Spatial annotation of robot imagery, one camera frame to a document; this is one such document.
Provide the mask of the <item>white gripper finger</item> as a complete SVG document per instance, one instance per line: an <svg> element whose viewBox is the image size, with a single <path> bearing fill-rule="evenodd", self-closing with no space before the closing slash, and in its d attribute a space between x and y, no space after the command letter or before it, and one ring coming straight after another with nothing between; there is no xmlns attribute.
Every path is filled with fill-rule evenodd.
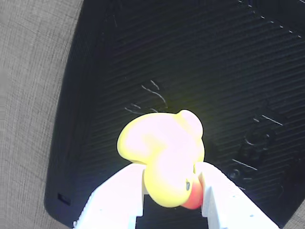
<svg viewBox="0 0 305 229"><path fill-rule="evenodd" d="M202 216L210 229L277 229L279 228L221 170L206 162L196 163L203 183Z"/></svg>
<svg viewBox="0 0 305 229"><path fill-rule="evenodd" d="M143 216L143 183L146 166L129 164L119 170L89 196L74 229L134 229Z"/></svg>

